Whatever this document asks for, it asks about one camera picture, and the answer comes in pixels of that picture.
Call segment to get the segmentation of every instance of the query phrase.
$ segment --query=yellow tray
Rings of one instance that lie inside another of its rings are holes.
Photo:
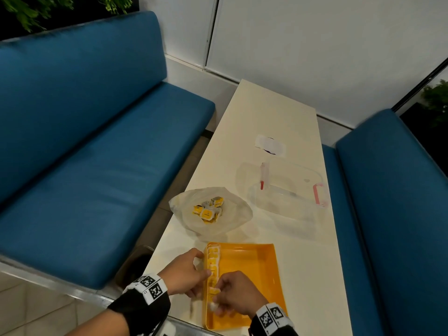
[[[275,302],[286,310],[280,276],[277,266],[276,251],[273,244],[231,244],[208,243],[220,246],[219,276],[226,272],[240,270],[255,284],[269,302]],[[241,314],[219,317],[208,308],[209,284],[204,285],[203,325],[208,330],[223,330],[247,327],[250,318]]]

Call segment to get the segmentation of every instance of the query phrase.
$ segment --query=artificial foliage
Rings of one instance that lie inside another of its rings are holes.
[[[28,32],[33,29],[45,29],[39,24],[39,19],[48,19],[51,10],[55,7],[66,7],[73,9],[73,0],[0,0],[7,11],[14,13],[22,27]],[[126,13],[126,9],[131,7],[131,0],[98,0],[104,4],[106,9],[112,14],[119,11]]]
[[[434,115],[432,127],[448,124],[448,82],[440,80],[434,87],[425,86],[422,98],[427,103],[423,107]]]

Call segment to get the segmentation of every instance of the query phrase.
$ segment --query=person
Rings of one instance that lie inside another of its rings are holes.
[[[199,297],[210,270],[197,270],[195,258],[204,254],[197,248],[177,256],[157,275],[143,275],[126,287],[123,294],[104,312],[78,326],[67,336],[151,335],[161,325],[171,307],[170,295]],[[291,320],[274,302],[269,303],[241,271],[221,275],[214,297],[219,316],[238,312],[251,319],[253,336],[297,336]]]

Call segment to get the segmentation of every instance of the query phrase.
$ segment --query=table top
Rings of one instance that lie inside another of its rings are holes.
[[[242,80],[186,190],[224,186],[247,201],[259,182],[266,152],[255,148],[257,135],[286,145],[286,160],[322,175],[327,183],[313,108]],[[273,243],[288,315],[300,336],[352,334],[331,204],[315,222],[280,219],[250,204],[254,217],[213,241],[186,230],[173,215],[144,273],[162,270],[192,247],[207,242]],[[202,326],[202,302],[171,296],[170,316]],[[220,331],[248,335],[247,328]]]

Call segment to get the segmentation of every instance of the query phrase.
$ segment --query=plastic bag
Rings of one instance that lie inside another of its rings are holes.
[[[205,224],[193,207],[214,197],[224,198],[222,215],[216,222]],[[188,229],[205,237],[227,233],[252,219],[252,209],[237,195],[225,187],[206,187],[178,194],[169,201],[169,207],[176,218]]]

